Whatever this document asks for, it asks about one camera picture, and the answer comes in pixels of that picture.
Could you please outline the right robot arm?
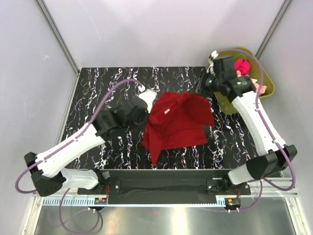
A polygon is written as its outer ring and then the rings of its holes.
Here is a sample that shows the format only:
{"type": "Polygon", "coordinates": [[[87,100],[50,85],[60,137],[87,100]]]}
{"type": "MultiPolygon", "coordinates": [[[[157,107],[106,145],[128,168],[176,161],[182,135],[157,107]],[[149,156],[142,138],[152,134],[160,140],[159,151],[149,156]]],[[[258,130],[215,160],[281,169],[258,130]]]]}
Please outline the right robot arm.
{"type": "Polygon", "coordinates": [[[273,127],[260,101],[257,89],[247,75],[239,76],[234,58],[225,50],[216,50],[208,56],[208,66],[201,70],[192,89],[196,94],[208,97],[214,92],[225,96],[245,122],[256,146],[258,157],[229,171],[213,187],[213,191],[233,194],[245,183],[265,180],[278,190],[289,191],[295,186],[295,173],[291,161],[297,155],[296,147],[287,145],[273,127]],[[281,188],[268,177],[289,168],[291,185],[281,188]]]}

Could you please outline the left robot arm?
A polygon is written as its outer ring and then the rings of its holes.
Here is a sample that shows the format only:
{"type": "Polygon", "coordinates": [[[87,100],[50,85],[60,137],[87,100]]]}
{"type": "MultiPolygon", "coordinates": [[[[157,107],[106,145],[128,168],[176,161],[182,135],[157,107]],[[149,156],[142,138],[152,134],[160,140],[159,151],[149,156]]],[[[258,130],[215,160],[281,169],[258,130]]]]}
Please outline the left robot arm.
{"type": "Polygon", "coordinates": [[[104,192],[108,180],[99,169],[67,169],[66,165],[105,141],[132,129],[144,129],[156,96],[145,89],[114,109],[100,111],[93,121],[50,150],[27,153],[24,159],[37,193],[47,197],[63,188],[80,188],[89,194],[104,192]]]}

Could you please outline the red t-shirt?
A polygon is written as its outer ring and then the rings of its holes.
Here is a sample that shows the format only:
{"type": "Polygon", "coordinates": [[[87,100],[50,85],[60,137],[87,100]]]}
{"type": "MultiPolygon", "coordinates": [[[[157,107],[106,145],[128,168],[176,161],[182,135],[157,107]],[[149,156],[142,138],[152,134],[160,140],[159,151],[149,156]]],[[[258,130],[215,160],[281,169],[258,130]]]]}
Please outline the red t-shirt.
{"type": "Polygon", "coordinates": [[[204,126],[214,126],[210,102],[201,95],[165,92],[153,105],[142,145],[156,166],[162,150],[208,143],[204,126]]]}

